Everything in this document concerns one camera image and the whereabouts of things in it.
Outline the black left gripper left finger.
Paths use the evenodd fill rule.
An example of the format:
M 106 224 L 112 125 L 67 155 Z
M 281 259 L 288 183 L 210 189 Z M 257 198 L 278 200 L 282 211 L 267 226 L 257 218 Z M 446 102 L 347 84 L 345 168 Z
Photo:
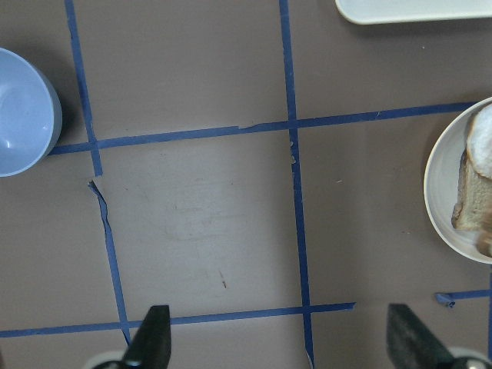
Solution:
M 171 359 L 171 317 L 168 305 L 151 306 L 126 351 L 107 351 L 83 368 L 165 369 Z

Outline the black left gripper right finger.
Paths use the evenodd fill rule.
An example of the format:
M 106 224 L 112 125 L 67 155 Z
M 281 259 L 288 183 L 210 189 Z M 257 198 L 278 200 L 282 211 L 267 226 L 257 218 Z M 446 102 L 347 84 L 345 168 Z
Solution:
M 446 347 L 406 304 L 388 305 L 386 348 L 395 368 L 491 367 L 475 351 Z

